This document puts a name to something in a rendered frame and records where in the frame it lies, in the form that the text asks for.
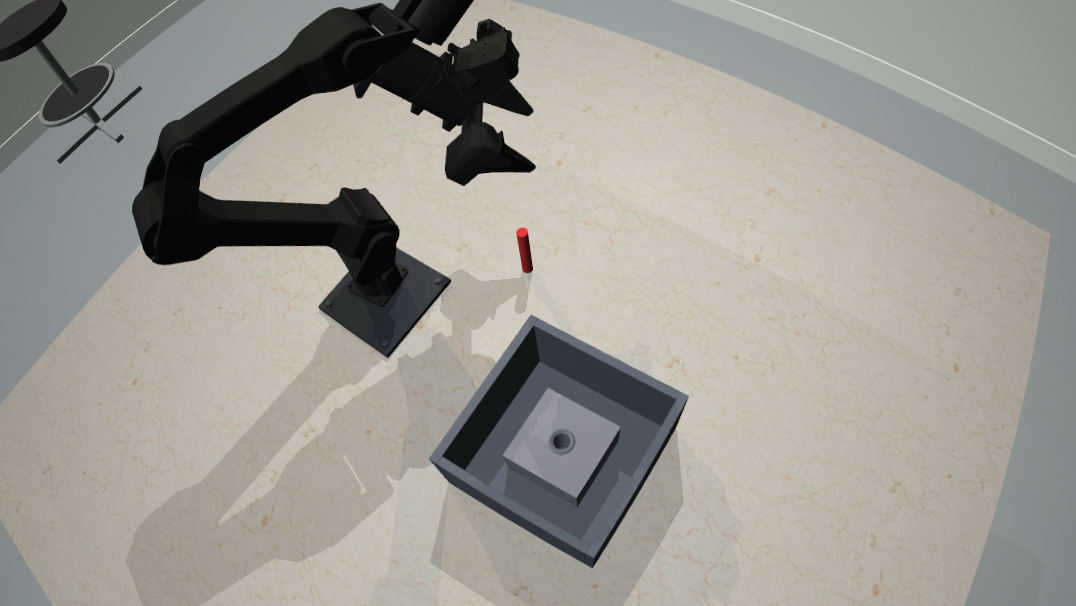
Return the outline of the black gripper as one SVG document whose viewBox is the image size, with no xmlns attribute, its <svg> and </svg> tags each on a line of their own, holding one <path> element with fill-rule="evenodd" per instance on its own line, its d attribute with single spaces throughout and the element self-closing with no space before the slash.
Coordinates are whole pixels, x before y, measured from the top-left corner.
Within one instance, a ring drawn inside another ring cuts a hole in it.
<svg viewBox="0 0 1076 606">
<path fill-rule="evenodd" d="M 512 82 L 497 82 L 484 88 L 475 86 L 480 97 L 469 101 L 445 77 L 444 64 L 452 64 L 453 56 L 447 52 L 440 57 L 434 56 L 429 76 L 416 96 L 407 101 L 412 103 L 410 112 L 413 114 L 425 110 L 443 119 L 442 128 L 448 132 L 461 126 L 461 133 L 447 146 L 447 179 L 465 187 L 478 174 L 530 173 L 536 169 L 534 163 L 505 144 L 502 131 L 497 132 L 492 125 L 482 122 L 484 102 L 525 116 L 533 113 L 533 108 Z"/>
</svg>

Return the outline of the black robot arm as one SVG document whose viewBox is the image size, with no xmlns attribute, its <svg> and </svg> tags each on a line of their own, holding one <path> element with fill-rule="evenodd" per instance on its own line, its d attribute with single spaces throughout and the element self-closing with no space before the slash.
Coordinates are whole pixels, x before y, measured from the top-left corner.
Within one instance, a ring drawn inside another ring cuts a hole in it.
<svg viewBox="0 0 1076 606">
<path fill-rule="evenodd" d="M 414 38 L 442 46 L 472 3 L 332 8 L 277 58 L 167 123 L 132 207 L 147 257 L 168 265 L 198 260 L 217 246 L 331 246 L 353 277 L 346 290 L 385 306 L 409 271 L 395 262 L 397 224 L 367 188 L 342 187 L 328 205 L 233 201 L 199 191 L 200 178 L 209 159 L 310 95 L 353 85 L 362 98 L 373 83 L 404 100 L 415 97 L 435 56 Z M 454 62 L 444 64 L 445 77 L 469 101 L 480 97 L 478 88 L 514 79 L 519 51 L 511 39 L 497 22 L 479 22 L 470 44 L 448 44 Z"/>
</svg>

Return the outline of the red peg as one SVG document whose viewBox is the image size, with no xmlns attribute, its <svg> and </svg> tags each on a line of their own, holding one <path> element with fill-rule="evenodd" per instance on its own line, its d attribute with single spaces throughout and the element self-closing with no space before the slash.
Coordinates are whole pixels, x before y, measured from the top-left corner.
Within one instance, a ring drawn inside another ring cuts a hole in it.
<svg viewBox="0 0 1076 606">
<path fill-rule="evenodd" d="M 516 240 L 522 264 L 522 270 L 525 273 L 530 273 L 533 270 L 533 264 L 530 257 L 530 243 L 529 243 L 528 230 L 525 228 L 518 229 Z"/>
</svg>

